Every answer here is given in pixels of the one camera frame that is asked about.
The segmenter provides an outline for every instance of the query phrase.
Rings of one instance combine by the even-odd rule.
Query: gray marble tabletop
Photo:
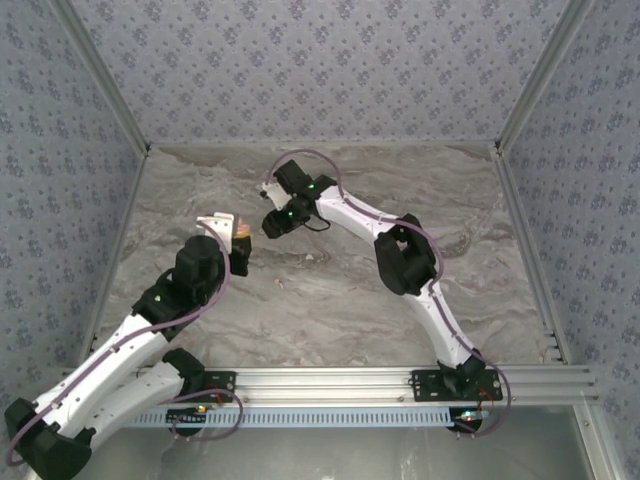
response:
[[[442,288],[458,322],[487,358],[539,363],[543,325],[486,149],[330,146],[345,188],[383,211],[416,215],[445,253]],[[152,150],[126,244],[98,327],[98,344],[140,294],[173,265],[198,215],[234,212],[251,225],[247,278],[185,329],[184,347],[208,366],[361,366],[435,363],[411,307],[382,285],[373,250],[339,226],[259,233],[271,209],[259,183],[281,147]],[[312,175],[331,173],[297,157]]]

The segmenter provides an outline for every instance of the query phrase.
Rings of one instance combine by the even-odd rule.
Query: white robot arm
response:
[[[168,352],[126,383],[222,293],[228,281],[225,263],[230,273],[247,275],[251,240],[248,235],[234,237],[235,217],[216,213],[198,223],[208,227],[205,233],[216,232],[224,250],[211,236],[190,237],[174,268],[144,292],[132,313],[82,365],[34,402],[19,398],[5,411],[15,450],[43,480],[73,478],[92,451],[132,418],[178,395],[204,390],[204,366],[183,349]],[[169,322],[174,325],[164,328]]]
[[[461,332],[439,284],[428,288],[436,274],[435,255],[425,238],[383,221],[398,219],[419,227],[417,219],[412,215],[402,218],[389,215],[344,191],[343,197],[334,180],[324,175],[312,180],[293,160],[278,168],[274,177],[275,182],[262,185],[263,198],[269,198],[275,206],[262,224],[266,235],[277,238],[304,225],[314,215],[346,228],[374,247],[383,283],[393,293],[402,295],[418,313],[420,323],[433,342],[447,386],[463,395],[465,387],[473,385],[485,365],[462,346],[465,343],[472,348],[472,343]]]

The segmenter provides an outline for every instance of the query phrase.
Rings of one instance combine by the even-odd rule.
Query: purple cable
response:
[[[229,285],[229,277],[231,276],[231,263],[229,260],[229,253],[227,252],[224,246],[224,242],[222,241],[220,236],[211,227],[209,227],[208,225],[202,222],[197,222],[197,224],[200,225],[205,230],[207,230],[213,236],[213,238],[216,239],[216,241],[220,246],[220,250],[222,251],[222,257],[224,262],[224,278],[222,280],[222,285],[220,285],[220,288],[218,289],[218,291],[213,295],[213,297],[211,297],[211,300],[209,300],[209,302],[206,305],[185,315],[184,317],[171,320],[170,322],[159,323],[157,325],[151,325],[149,327],[141,328],[140,330],[136,330],[135,332],[122,337],[119,341],[114,343],[112,348],[110,348],[109,350],[104,352],[102,355],[100,355],[91,365],[89,365],[86,368],[86,370],[84,370],[80,375],[78,375],[78,377],[75,380],[69,383],[69,385],[67,385],[67,387],[60,393],[60,395],[58,395],[49,405],[43,408],[41,412],[39,412],[31,420],[29,420],[14,435],[14,437],[9,442],[9,448],[7,449],[7,454],[5,457],[7,466],[17,467],[25,463],[24,460],[16,461],[13,459],[13,452],[16,446],[18,445],[18,442],[22,439],[22,437],[25,436],[25,434],[31,428],[33,428],[33,426],[36,423],[38,423],[40,420],[46,417],[53,410],[54,405],[60,405],[62,401],[73,391],[73,389],[76,388],[80,384],[80,382],[82,382],[85,378],[87,378],[89,374],[91,374],[91,372],[93,372],[102,362],[104,362],[109,357],[109,355],[112,354],[113,351],[117,352],[122,345],[147,332],[157,332],[159,330],[164,330],[165,328],[176,327],[178,325],[182,325],[183,323],[190,322],[194,318],[197,318],[203,313],[205,313],[207,310],[213,307],[216,303],[218,303],[222,295],[224,295],[224,293],[227,290],[227,287]]]
[[[429,242],[429,245],[431,245],[431,248],[432,248],[433,252],[435,253],[436,259],[438,261],[438,271],[436,272],[436,276],[433,279],[433,281],[431,283],[429,283],[429,286],[427,287],[427,289],[429,290],[429,294],[431,295],[431,298],[433,299],[433,301],[436,304],[436,307],[438,309],[438,312],[440,313],[440,316],[442,317],[442,320],[444,321],[445,325],[447,326],[447,328],[451,332],[451,335],[453,335],[453,337],[457,340],[457,342],[460,344],[460,346],[462,346],[462,348],[464,348],[467,352],[469,352],[469,354],[471,356],[475,357],[476,359],[480,360],[481,362],[485,363],[486,365],[489,365],[491,368],[493,368],[496,371],[498,376],[500,376],[502,378],[502,381],[504,383],[505,389],[507,390],[507,404],[505,406],[504,412],[502,413],[502,415],[500,416],[498,421],[495,424],[493,424],[491,427],[489,427],[486,430],[484,430],[483,432],[476,433],[475,436],[476,437],[484,437],[486,435],[490,435],[491,433],[495,432],[498,428],[500,428],[500,426],[507,419],[507,417],[509,415],[509,412],[511,410],[511,401],[512,401],[511,386],[509,385],[509,380],[507,380],[507,376],[504,374],[502,369],[498,368],[498,366],[495,363],[492,363],[492,362],[489,362],[489,361],[485,360],[482,355],[480,355],[478,352],[473,350],[473,348],[471,348],[469,345],[467,345],[467,343],[462,338],[460,338],[460,335],[458,334],[458,332],[455,330],[455,328],[453,328],[453,325],[451,325],[451,322],[449,321],[449,318],[447,318],[447,315],[444,312],[444,308],[442,307],[442,304],[440,303],[440,300],[438,299],[437,295],[433,291],[434,285],[437,282],[439,282],[440,279],[442,278],[442,275],[444,275],[444,256],[442,255],[442,252],[440,251],[440,248],[438,247],[438,244],[436,243],[435,239],[431,235],[429,235],[426,231],[424,231],[422,228],[420,228],[420,227],[418,227],[416,225],[413,225],[412,223],[405,222],[403,220],[398,220],[397,218],[377,217],[376,215],[373,215],[372,213],[366,211],[365,209],[363,209],[363,208],[359,207],[358,205],[356,205],[355,203],[353,203],[349,199],[349,197],[347,197],[346,194],[345,194],[344,188],[342,186],[342,175],[340,174],[340,169],[338,168],[338,165],[336,164],[336,162],[333,161],[327,155],[325,155],[323,153],[320,153],[320,152],[318,152],[316,150],[312,150],[312,149],[309,149],[309,148],[298,148],[298,149],[290,150],[288,152],[283,153],[282,155],[280,155],[276,159],[275,162],[273,162],[273,165],[271,166],[271,169],[269,170],[269,173],[267,173],[267,177],[265,179],[265,183],[268,183],[271,180],[271,178],[273,177],[273,172],[284,162],[285,159],[287,159],[291,155],[295,155],[295,154],[298,154],[298,153],[306,153],[306,154],[309,154],[309,155],[314,155],[316,157],[319,157],[319,158],[323,159],[324,161],[326,161],[329,165],[331,165],[333,167],[333,170],[336,172],[336,182],[338,183],[338,192],[340,193],[340,197],[342,198],[342,200],[347,205],[349,205],[351,208],[353,208],[356,212],[364,215],[365,217],[369,217],[369,218],[371,218],[373,220],[376,220],[378,222],[390,223],[390,224],[393,224],[393,225],[399,225],[401,227],[413,230],[414,232],[422,235]]]
[[[167,400],[166,402],[163,402],[163,404],[182,402],[184,400],[191,400],[192,398],[201,397],[202,395],[215,395],[217,393],[222,394],[222,395],[227,395],[227,396],[233,398],[235,400],[235,402],[238,404],[238,419],[233,424],[233,426],[231,428],[225,430],[222,433],[219,433],[217,435],[212,435],[210,437],[185,437],[183,435],[180,435],[178,433],[178,431],[176,430],[176,427],[177,427],[178,423],[180,423],[180,420],[185,415],[178,415],[178,417],[173,422],[173,425],[171,425],[171,432],[176,436],[176,438],[181,438],[183,440],[186,440],[187,442],[191,442],[191,441],[193,441],[193,442],[213,442],[215,440],[222,440],[223,438],[227,438],[230,435],[233,435],[234,433],[236,433],[238,431],[238,429],[240,428],[240,424],[242,423],[242,417],[243,417],[243,414],[244,414],[244,406],[242,405],[242,401],[240,400],[240,398],[235,393],[233,393],[231,390],[225,390],[223,388],[212,388],[210,390],[203,390],[202,392],[189,393],[187,395],[182,395],[180,397],[175,397],[175,398],[172,398],[171,400]]]

